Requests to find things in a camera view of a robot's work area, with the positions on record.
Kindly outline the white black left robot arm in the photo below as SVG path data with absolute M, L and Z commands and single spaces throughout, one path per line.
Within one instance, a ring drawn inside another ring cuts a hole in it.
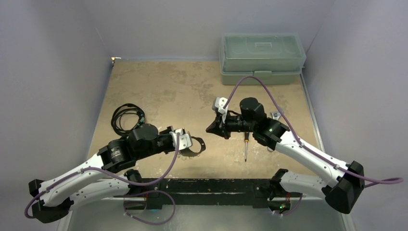
M 51 180 L 29 182 L 32 200 L 24 210 L 28 219 L 51 223 L 89 202 L 112 196 L 137 197 L 149 193 L 144 188 L 162 181 L 175 164 L 157 179 L 144 182 L 133 170 L 136 162 L 155 154 L 190 148 L 191 136 L 185 129 L 167 127 L 158 131 L 152 124 L 143 124 L 119 139 L 112 140 L 79 166 Z

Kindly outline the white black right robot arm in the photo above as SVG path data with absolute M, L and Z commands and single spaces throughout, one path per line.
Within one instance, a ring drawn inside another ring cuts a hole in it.
M 361 195 L 365 184 L 360 177 L 364 167 L 357 161 L 347 163 L 334 158 L 308 142 L 296 138 L 284 123 L 270 118 L 256 98 L 241 100 L 239 114 L 228 110 L 227 99 L 217 97 L 212 105 L 215 120 L 207 133 L 229 139 L 233 132 L 250 132 L 258 144 L 285 154 L 315 175 L 297 174 L 280 169 L 271 179 L 274 195 L 302 193 L 324 199 L 336 211 L 349 214 Z

